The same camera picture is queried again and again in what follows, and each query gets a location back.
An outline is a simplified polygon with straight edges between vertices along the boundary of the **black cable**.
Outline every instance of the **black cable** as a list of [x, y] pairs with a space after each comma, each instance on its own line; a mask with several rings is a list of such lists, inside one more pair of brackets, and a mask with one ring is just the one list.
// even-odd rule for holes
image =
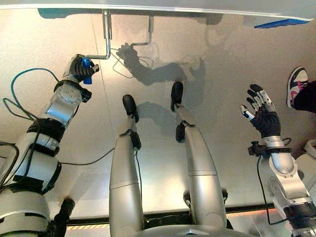
[[270, 222], [269, 208], [268, 208], [265, 191], [263, 189], [263, 185], [262, 185], [262, 181], [261, 181], [261, 177], [260, 177], [260, 173], [259, 173], [260, 160], [261, 160], [261, 156], [258, 158], [258, 161], [257, 161], [257, 174], [258, 174], [258, 178], [259, 178], [259, 182], [260, 182], [260, 186], [261, 186], [261, 190], [262, 190], [263, 199], [265, 201], [265, 207], [266, 207], [266, 211], [267, 211], [267, 219], [268, 219], [269, 225], [277, 225], [277, 224], [280, 224], [282, 222], [294, 220], [297, 218], [315, 217], [314, 215], [296, 215], [296, 216], [292, 216], [291, 218], [285, 218], [285, 219], [277, 221], [277, 222], [273, 222], [273, 223]]
[[19, 118], [23, 118], [23, 119], [27, 119], [27, 120], [33, 121], [33, 119], [30, 119], [30, 118], [28, 118], [28, 117], [24, 117], [24, 116], [22, 116], [22, 115], [18, 115], [18, 114], [16, 114], [15, 112], [13, 112], [13, 111], [10, 109], [10, 107], [8, 106], [7, 101], [10, 102], [12, 105], [16, 106], [16, 107], [19, 108], [19, 109], [21, 109], [21, 107], [18, 106], [16, 103], [14, 103], [12, 100], [10, 100], [10, 99], [8, 99], [8, 98], [3, 98], [2, 100], [3, 100], [3, 103], [4, 103], [5, 107], [8, 109], [8, 111], [9, 111], [11, 114], [13, 114], [14, 116], [17, 116], [17, 117], [19, 117]]
[[138, 157], [137, 157], [137, 153], [136, 152], [136, 160], [137, 160], [137, 165], [138, 165], [138, 173], [139, 173], [139, 180], [140, 180], [140, 198], [143, 199], [143, 185], [142, 185], [142, 176], [140, 174], [140, 166], [139, 166], [139, 161], [138, 161]]
[[[27, 163], [27, 166], [26, 166], [26, 170], [25, 170], [25, 172], [24, 172], [22, 178], [21, 178], [18, 182], [13, 183], [13, 184], [9, 184], [9, 185], [12, 185], [12, 186], [13, 186], [13, 185], [16, 185], [16, 184], [18, 184], [18, 183], [21, 183], [22, 180], [28, 175], [29, 170], [30, 170], [30, 166], [31, 166], [31, 162], [32, 162], [33, 153], [34, 153], [34, 150], [35, 150], [35, 146], [36, 146], [36, 143], [37, 143], [38, 138], [39, 138], [39, 135], [40, 135], [40, 127], [41, 127], [41, 124], [39, 123], [38, 131], [37, 131], [37, 133], [36, 133], [34, 142], [33, 142], [33, 144], [32, 144], [31, 150], [30, 150], [30, 156], [29, 156], [29, 160], [28, 160], [28, 163]], [[19, 166], [16, 168], [15, 172], [11, 175], [11, 177], [8, 179], [7, 182], [9, 182], [9, 181], [11, 180], [11, 178], [12, 178], [12, 177], [16, 174], [16, 172], [19, 170], [20, 166], [21, 166], [22, 163], [24, 162], [24, 159], [25, 159], [26, 155], [27, 155], [27, 153], [24, 155], [24, 157], [23, 157], [23, 159], [21, 160]]]
[[4, 174], [2, 180], [0, 181], [0, 189], [3, 187], [3, 184], [5, 182], [5, 180], [7, 179], [7, 177], [9, 176], [10, 172], [12, 171], [13, 167], [15, 166], [16, 161], [18, 160], [19, 157], [19, 149], [17, 148], [16, 145], [12, 144], [12, 143], [8, 143], [8, 142], [0, 142], [0, 146], [10, 146], [13, 147], [15, 149], [15, 156], [13, 158], [13, 161], [9, 167], [9, 169], [6, 171], [6, 173]]
[[282, 141], [286, 141], [286, 140], [288, 140], [288, 141], [287, 141], [287, 143], [284, 144], [285, 147], [291, 143], [292, 138], [287, 137], [287, 138], [282, 139]]
[[75, 113], [74, 113], [73, 117], [77, 114], [78, 109], [79, 109], [79, 105], [77, 106], [76, 111], [75, 111]]
[[102, 158], [106, 157], [106, 155], [108, 155], [111, 151], [113, 151], [114, 148], [110, 149], [108, 152], [106, 152], [103, 156], [101, 156], [100, 158], [98, 158], [97, 160], [90, 162], [90, 163], [68, 163], [68, 162], [60, 162], [61, 164], [69, 164], [69, 165], [90, 165], [90, 164], [94, 164], [96, 162], [98, 162], [99, 160], [101, 160]]

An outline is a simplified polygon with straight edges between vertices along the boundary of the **white surface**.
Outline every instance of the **white surface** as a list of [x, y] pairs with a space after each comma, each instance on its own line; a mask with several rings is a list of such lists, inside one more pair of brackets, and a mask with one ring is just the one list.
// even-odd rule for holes
[[211, 12], [241, 15], [313, 19], [314, 0], [3, 0], [0, 8], [110, 8]]
[[[112, 148], [114, 134], [125, 117], [121, 98], [129, 93], [140, 115], [144, 212], [185, 209], [186, 152], [184, 144], [174, 139], [175, 114], [170, 110], [172, 84], [183, 78], [184, 104], [196, 116], [221, 185], [228, 190], [227, 205], [262, 203], [256, 159], [247, 154], [250, 141], [260, 140], [260, 135], [240, 114], [239, 104], [245, 103], [248, 86], [259, 83], [275, 102], [282, 136], [293, 139], [294, 155], [316, 137], [315, 115], [285, 104], [286, 83], [294, 68], [304, 66], [309, 77], [315, 78], [316, 25], [312, 21], [258, 30], [244, 26], [242, 16], [224, 15], [219, 20], [216, 25], [206, 25], [205, 18], [155, 17], [152, 45], [135, 47], [138, 55], [155, 62], [156, 73], [148, 81], [115, 73], [114, 57], [95, 61], [101, 73], [93, 76], [93, 85], [85, 86], [92, 98], [80, 106], [66, 131], [59, 160], [93, 161]], [[113, 15], [112, 21], [114, 48], [147, 37], [147, 16]], [[0, 22], [2, 96], [10, 97], [10, 82], [22, 70], [47, 67], [61, 78], [76, 53], [105, 51], [100, 14], [43, 19], [35, 9], [1, 10]], [[128, 74], [122, 66], [117, 70]], [[49, 101], [54, 85], [49, 74], [31, 72], [17, 81], [16, 93], [22, 105], [36, 113]], [[0, 104], [1, 140], [14, 142], [29, 125]], [[111, 157], [91, 166], [64, 165], [55, 189], [46, 195], [51, 217], [65, 196], [76, 201], [72, 218], [107, 216]]]

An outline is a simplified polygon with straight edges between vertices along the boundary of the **sneaker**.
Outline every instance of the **sneaker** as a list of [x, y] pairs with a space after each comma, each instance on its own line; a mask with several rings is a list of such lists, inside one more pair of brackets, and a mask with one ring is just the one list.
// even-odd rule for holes
[[299, 67], [295, 69], [287, 82], [287, 106], [294, 108], [294, 98], [300, 91], [310, 82], [307, 78], [305, 68]]

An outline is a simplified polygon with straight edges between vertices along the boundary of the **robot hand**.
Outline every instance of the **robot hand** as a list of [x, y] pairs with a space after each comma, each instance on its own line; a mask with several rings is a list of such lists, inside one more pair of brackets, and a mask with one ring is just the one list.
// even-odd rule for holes
[[63, 79], [73, 80], [76, 79], [78, 82], [89, 78], [93, 74], [99, 71], [99, 65], [91, 61], [91, 59], [85, 58], [82, 54], [76, 54], [69, 62]]
[[280, 120], [269, 96], [257, 84], [251, 84], [250, 89], [247, 92], [252, 99], [247, 97], [247, 102], [251, 104], [255, 110], [255, 114], [250, 112], [245, 105], [240, 105], [240, 111], [261, 133], [261, 138], [280, 136]]

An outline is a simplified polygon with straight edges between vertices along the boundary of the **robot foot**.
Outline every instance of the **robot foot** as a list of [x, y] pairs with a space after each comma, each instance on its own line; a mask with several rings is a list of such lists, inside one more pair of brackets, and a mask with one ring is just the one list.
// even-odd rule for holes
[[171, 110], [174, 111], [175, 104], [181, 104], [183, 93], [183, 84], [180, 81], [176, 81], [171, 90]]
[[135, 118], [135, 122], [138, 122], [139, 117], [137, 114], [136, 103], [134, 101], [134, 98], [131, 95], [124, 95], [122, 100], [127, 115], [132, 115], [132, 117]]

